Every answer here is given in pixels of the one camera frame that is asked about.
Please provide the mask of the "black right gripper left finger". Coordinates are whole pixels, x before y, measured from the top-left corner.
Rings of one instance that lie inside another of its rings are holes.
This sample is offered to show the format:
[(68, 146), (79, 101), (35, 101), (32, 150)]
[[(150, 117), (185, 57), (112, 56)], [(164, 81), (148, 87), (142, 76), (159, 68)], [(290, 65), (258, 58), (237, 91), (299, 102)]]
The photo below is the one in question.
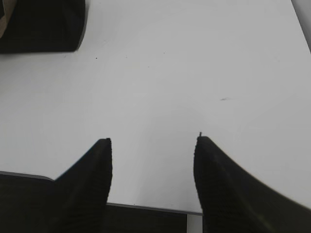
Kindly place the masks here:
[(100, 233), (112, 181), (111, 140), (98, 140), (60, 177), (1, 172), (3, 233)]

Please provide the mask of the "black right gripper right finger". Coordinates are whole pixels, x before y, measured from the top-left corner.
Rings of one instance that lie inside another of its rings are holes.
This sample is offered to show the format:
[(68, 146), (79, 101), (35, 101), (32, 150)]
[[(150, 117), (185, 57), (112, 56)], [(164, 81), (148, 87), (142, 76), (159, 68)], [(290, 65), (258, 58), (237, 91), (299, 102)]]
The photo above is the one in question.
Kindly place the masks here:
[(205, 233), (309, 233), (311, 211), (271, 189), (199, 135), (193, 175)]

